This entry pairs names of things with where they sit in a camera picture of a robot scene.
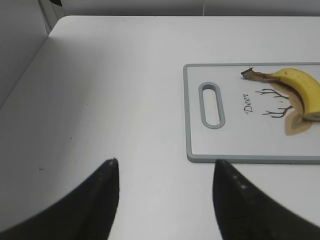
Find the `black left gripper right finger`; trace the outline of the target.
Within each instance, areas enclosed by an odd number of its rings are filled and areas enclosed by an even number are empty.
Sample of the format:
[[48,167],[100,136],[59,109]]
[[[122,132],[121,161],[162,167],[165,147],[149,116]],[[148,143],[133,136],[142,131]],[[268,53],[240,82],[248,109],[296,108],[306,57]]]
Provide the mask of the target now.
[[215,162],[212,201],[224,240],[318,240],[319,226],[252,184],[232,164]]

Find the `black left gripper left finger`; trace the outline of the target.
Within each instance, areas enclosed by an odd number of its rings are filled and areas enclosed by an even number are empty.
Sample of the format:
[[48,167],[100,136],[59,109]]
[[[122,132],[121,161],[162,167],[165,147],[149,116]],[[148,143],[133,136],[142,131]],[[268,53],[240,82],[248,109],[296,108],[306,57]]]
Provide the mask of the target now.
[[103,162],[86,180],[35,216],[1,231],[2,240],[106,240],[119,204],[119,164]]

